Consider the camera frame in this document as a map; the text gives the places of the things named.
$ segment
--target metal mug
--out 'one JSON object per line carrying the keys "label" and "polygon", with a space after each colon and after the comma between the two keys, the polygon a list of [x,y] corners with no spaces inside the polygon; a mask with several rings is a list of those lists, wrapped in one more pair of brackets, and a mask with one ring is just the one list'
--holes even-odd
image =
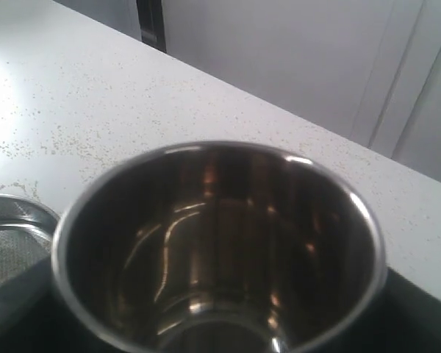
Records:
{"label": "metal mug", "polygon": [[186,143],[112,169],[63,216],[52,250],[67,305],[131,353],[309,352],[383,288],[379,226],[311,160]]}

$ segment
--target mesh strainer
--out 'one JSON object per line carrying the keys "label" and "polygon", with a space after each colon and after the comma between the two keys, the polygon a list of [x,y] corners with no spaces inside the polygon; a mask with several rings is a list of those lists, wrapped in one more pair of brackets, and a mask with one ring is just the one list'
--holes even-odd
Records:
{"label": "mesh strainer", "polygon": [[35,278],[51,251],[57,215],[17,196],[0,195],[0,331],[30,308],[49,278]]}

